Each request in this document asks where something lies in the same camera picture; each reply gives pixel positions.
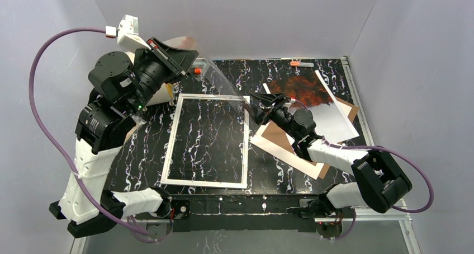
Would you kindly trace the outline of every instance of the marble pattern surface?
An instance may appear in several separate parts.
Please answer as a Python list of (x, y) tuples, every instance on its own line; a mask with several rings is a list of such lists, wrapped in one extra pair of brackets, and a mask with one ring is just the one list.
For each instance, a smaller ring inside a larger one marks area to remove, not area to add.
[[(304, 69), (290, 67), (291, 60), (220, 60), (217, 66), (242, 95), (263, 92), (262, 83), (285, 77), (298, 76)], [(339, 59), (315, 59), (312, 70), (318, 69), (336, 97), (353, 103)], [(183, 93), (215, 94), (215, 89), (205, 79), (189, 77), (176, 84), (173, 91)], [(108, 175), (106, 188), (112, 191), (142, 190), (160, 184), (163, 162), (168, 146), (175, 107), (158, 104), (144, 112), (146, 124), (125, 144), (114, 160)], [(347, 141), (348, 145), (364, 145), (359, 119), (354, 126), (360, 136)], [(250, 137), (255, 132), (250, 125)], [(208, 142), (199, 141), (199, 147)], [(223, 165), (223, 160), (203, 162), (203, 170)], [(331, 184), (350, 182), (349, 174), (330, 168), (324, 179), (313, 179), (293, 167), (249, 144), (248, 187), (245, 190), (217, 189), (189, 186), (163, 186), (171, 194), (319, 194)]]
[(169, 179), (242, 182), (244, 113), (229, 101), (184, 99)]

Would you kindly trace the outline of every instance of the white wall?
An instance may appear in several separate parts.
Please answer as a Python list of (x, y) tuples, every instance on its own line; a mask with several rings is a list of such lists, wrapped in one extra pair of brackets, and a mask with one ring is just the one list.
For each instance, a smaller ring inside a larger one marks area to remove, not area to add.
[[(405, 153), (431, 178), (435, 199), (413, 215), (423, 253), (472, 253), (474, 241), (474, 2), (378, 0), (350, 55), (378, 144)], [(410, 208), (427, 188), (410, 170)]]
[(96, 0), (109, 24), (128, 13), (140, 35), (193, 36), (220, 59), (341, 57), (376, 0)]
[[(69, 168), (34, 122), (28, 100), (30, 65), (59, 31), (103, 27), (94, 0), (0, 0), (0, 249), (2, 253), (69, 253), (67, 221), (49, 212), (66, 187)], [(74, 129), (92, 86), (87, 74), (115, 41), (75, 34), (53, 44), (41, 60), (36, 104), (53, 135), (74, 154)]]

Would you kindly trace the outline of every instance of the cable connector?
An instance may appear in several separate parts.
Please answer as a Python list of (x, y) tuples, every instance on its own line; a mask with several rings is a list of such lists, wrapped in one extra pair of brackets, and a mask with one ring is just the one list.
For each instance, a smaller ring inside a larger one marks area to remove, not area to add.
[(117, 28), (114, 26), (105, 27), (105, 37), (115, 39), (117, 37)]

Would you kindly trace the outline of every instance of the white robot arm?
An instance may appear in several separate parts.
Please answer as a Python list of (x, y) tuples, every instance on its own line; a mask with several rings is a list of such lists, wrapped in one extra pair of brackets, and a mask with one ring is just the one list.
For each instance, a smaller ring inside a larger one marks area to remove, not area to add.
[(322, 162), (348, 172), (355, 177), (354, 183), (338, 184), (322, 194), (313, 206), (316, 213), (330, 214), (335, 209), (347, 206), (369, 206), (379, 213), (385, 213), (411, 188), (411, 182), (393, 157), (382, 150), (350, 150), (342, 145), (328, 143), (315, 133), (316, 123), (311, 111), (297, 109), (288, 112), (286, 103), (290, 98), (282, 93), (251, 93), (260, 106), (251, 108), (257, 124), (272, 120), (288, 135), (294, 138), (295, 153), (302, 159)]
[(124, 52), (100, 57), (89, 73), (94, 90), (75, 130), (78, 173), (71, 173), (63, 197), (50, 205), (56, 218), (70, 221), (68, 230), (75, 237), (102, 233), (115, 225), (90, 202), (75, 176), (95, 201), (118, 218), (158, 211), (166, 215), (171, 209), (169, 195), (159, 187), (111, 192), (104, 190), (104, 184), (127, 133), (135, 126), (132, 116), (146, 105), (169, 101), (168, 89), (162, 86), (186, 75), (198, 55), (195, 50), (168, 47), (155, 38), (145, 42), (138, 36), (138, 19), (133, 16), (125, 16), (118, 29), (107, 27), (106, 36), (116, 37)]

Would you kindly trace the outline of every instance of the red image print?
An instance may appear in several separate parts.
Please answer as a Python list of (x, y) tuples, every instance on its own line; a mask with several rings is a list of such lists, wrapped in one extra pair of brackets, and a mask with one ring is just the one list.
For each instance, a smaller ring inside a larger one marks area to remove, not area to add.
[(267, 85), (270, 93), (282, 92), (287, 96), (300, 100), (306, 106), (334, 103), (314, 72), (301, 72), (299, 76), (280, 79), (267, 83)]

